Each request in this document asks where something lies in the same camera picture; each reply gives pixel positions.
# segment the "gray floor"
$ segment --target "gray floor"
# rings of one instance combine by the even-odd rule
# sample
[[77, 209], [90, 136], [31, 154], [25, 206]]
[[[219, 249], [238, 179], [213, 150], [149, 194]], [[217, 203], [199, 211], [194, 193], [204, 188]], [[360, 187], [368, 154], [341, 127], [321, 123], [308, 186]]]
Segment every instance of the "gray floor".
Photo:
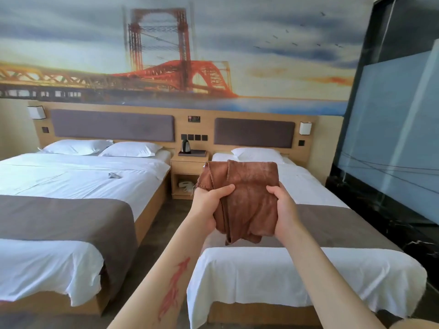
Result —
[[[134, 260], [132, 269], [130, 270], [121, 292], [116, 300], [108, 305], [102, 317], [85, 316], [85, 315], [30, 315], [30, 314], [7, 314], [0, 315], [0, 329], [100, 329], [106, 328], [123, 306], [129, 296], [133, 293], [154, 262], [162, 253], [167, 243], [171, 239], [175, 230], [185, 218], [190, 208], [190, 201], [185, 200], [168, 200], [163, 205], [159, 214], [154, 221], [153, 226], [141, 244], [139, 251]], [[389, 326], [397, 319], [392, 315], [382, 312], [379, 314], [381, 321]], [[439, 322], [439, 294], [433, 289], [428, 288], [425, 296], [420, 302], [414, 317], [423, 318], [431, 321]], [[189, 319], [187, 316], [187, 306], [183, 305], [178, 323], [178, 329], [188, 329]], [[204, 325], [202, 329], [207, 328], [223, 328], [223, 329], [251, 329], [252, 326], [237, 325]], [[259, 326], [260, 329], [275, 328], [294, 328], [286, 326]]]

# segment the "hand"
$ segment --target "hand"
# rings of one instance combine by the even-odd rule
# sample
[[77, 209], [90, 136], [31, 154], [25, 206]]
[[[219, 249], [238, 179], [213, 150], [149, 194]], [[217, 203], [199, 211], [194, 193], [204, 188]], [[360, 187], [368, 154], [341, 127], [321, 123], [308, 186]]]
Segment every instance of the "hand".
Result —
[[235, 185], [228, 185], [222, 188], [207, 191], [197, 188], [194, 191], [194, 200], [188, 217], [200, 219], [206, 224], [208, 233], [213, 232], [217, 223], [213, 218], [213, 213], [220, 203], [220, 198], [230, 195], [235, 190]]
[[269, 193], [277, 197], [277, 223], [274, 230], [276, 238], [285, 245], [288, 231], [300, 224], [297, 207], [282, 183], [278, 186], [267, 186]]

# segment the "forearm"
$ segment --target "forearm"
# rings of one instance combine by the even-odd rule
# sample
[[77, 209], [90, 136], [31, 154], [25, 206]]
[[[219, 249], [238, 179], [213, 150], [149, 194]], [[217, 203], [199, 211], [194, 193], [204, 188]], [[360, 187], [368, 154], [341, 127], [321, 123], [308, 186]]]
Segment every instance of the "forearm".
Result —
[[201, 221], [191, 215], [186, 217], [108, 328], [175, 327], [186, 288], [208, 235]]
[[299, 222], [288, 229], [283, 244], [293, 259], [325, 329], [382, 329], [314, 238]]

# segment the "nightstand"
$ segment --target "nightstand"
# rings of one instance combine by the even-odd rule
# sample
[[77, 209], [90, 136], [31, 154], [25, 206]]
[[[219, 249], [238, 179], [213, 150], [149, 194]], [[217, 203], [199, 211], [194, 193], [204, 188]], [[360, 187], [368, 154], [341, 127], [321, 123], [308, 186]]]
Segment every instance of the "nightstand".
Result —
[[204, 164], [209, 160], [209, 153], [205, 157], [179, 156], [175, 153], [171, 159], [171, 180], [173, 199], [193, 199], [192, 192], [184, 192], [178, 187], [182, 181], [197, 183], [198, 177], [203, 171]]

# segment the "wall mural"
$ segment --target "wall mural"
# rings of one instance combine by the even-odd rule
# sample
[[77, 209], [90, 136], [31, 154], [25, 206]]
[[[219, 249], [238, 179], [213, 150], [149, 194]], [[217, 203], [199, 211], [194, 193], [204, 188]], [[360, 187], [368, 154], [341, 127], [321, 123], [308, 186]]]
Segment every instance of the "wall mural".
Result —
[[0, 97], [343, 115], [373, 0], [2, 0]]

